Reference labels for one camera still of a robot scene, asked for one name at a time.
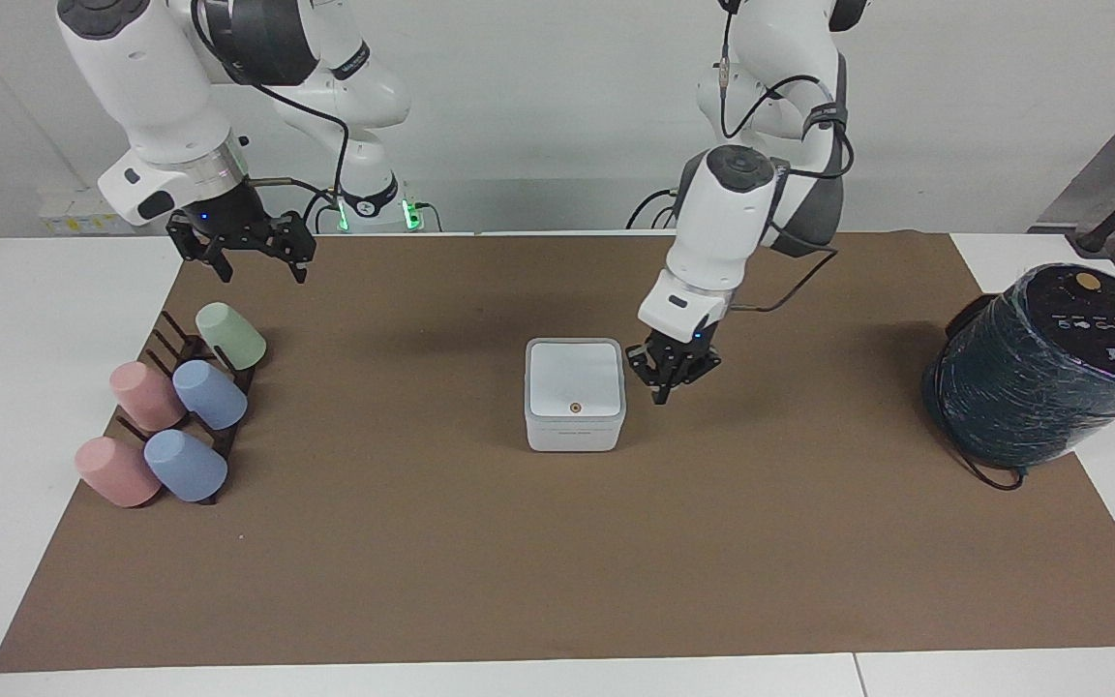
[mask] pink cup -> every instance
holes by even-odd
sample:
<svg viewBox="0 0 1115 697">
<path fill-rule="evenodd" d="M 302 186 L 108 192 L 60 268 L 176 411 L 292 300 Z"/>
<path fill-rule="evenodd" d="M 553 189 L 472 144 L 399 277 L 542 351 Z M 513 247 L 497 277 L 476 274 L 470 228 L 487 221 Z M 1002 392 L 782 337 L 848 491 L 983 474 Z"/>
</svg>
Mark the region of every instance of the pink cup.
<svg viewBox="0 0 1115 697">
<path fill-rule="evenodd" d="M 115 506 L 129 509 L 148 502 L 163 487 L 145 463 L 142 447 L 112 437 L 94 437 L 76 451 L 76 472 Z"/>
<path fill-rule="evenodd" d="M 166 430 L 187 415 L 172 380 L 140 361 L 119 366 L 110 375 L 110 389 L 128 418 L 143 430 Z"/>
</svg>

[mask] black cylindrical object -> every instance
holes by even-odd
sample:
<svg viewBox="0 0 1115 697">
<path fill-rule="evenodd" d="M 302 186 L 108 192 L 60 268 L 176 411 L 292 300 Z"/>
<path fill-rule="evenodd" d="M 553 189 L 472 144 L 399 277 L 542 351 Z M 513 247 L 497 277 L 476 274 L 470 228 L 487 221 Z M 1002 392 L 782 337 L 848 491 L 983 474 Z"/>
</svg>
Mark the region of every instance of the black cylindrical object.
<svg viewBox="0 0 1115 697">
<path fill-rule="evenodd" d="M 1115 420 L 1115 277 L 1039 267 L 952 335 L 923 399 L 964 455 L 1049 462 Z"/>
</svg>

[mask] lid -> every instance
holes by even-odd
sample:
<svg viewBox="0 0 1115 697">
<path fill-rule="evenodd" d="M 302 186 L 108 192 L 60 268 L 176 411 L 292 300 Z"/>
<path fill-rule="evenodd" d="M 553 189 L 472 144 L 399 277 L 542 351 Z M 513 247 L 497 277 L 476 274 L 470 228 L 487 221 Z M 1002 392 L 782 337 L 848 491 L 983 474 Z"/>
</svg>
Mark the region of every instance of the lid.
<svg viewBox="0 0 1115 697">
<path fill-rule="evenodd" d="M 1115 277 L 1076 265 L 1037 270 L 1026 306 L 1036 331 L 1094 369 L 1115 376 Z"/>
<path fill-rule="evenodd" d="M 622 351 L 612 339 L 536 339 L 527 345 L 527 409 L 533 415 L 620 415 L 624 379 Z"/>
</svg>

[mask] green cup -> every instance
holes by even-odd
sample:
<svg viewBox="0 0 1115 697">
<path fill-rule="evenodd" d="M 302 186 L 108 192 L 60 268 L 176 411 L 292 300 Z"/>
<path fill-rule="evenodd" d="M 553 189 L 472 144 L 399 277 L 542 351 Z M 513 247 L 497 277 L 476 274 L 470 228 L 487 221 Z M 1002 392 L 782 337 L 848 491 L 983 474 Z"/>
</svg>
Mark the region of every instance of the green cup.
<svg viewBox="0 0 1115 697">
<path fill-rule="evenodd" d="M 251 369 L 265 357 L 265 337 L 230 304 L 205 304 L 195 314 L 195 329 L 210 348 L 222 349 L 231 369 Z"/>
</svg>

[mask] cup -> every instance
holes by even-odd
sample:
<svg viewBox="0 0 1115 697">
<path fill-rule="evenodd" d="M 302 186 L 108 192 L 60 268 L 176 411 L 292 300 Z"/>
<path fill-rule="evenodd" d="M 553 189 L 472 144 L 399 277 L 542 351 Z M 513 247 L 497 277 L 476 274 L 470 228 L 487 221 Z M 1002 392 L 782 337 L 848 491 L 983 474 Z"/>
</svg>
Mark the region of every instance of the cup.
<svg viewBox="0 0 1115 697">
<path fill-rule="evenodd" d="M 115 506 L 132 509 L 148 502 L 163 487 L 145 463 L 138 445 L 114 437 L 94 437 L 76 451 L 76 472 Z"/>
<path fill-rule="evenodd" d="M 204 502 L 226 482 L 226 459 L 182 430 L 164 430 L 145 445 L 145 462 L 182 502 Z"/>
<path fill-rule="evenodd" d="M 128 418 L 143 430 L 167 429 L 187 415 L 172 380 L 140 361 L 115 369 L 110 374 L 110 389 Z"/>
<path fill-rule="evenodd" d="M 174 371 L 174 391 L 210 428 L 233 427 L 248 412 L 248 397 L 230 377 L 204 361 L 188 361 Z"/>
<path fill-rule="evenodd" d="M 248 370 L 265 357 L 265 337 L 226 303 L 211 303 L 195 314 L 195 327 L 210 348 L 222 349 L 232 370 Z"/>
</svg>

